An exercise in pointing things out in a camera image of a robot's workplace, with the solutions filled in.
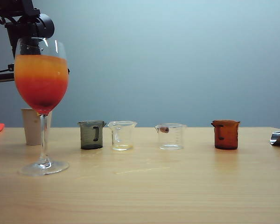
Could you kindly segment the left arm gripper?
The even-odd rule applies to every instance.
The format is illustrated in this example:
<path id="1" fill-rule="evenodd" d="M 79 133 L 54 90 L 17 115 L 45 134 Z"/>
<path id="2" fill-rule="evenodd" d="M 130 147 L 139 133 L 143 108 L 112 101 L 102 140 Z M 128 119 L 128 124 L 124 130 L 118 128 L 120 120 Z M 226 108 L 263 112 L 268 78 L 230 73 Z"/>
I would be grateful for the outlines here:
<path id="1" fill-rule="evenodd" d="M 14 64 L 9 64 L 7 69 L 0 70 L 0 83 L 14 81 Z"/>

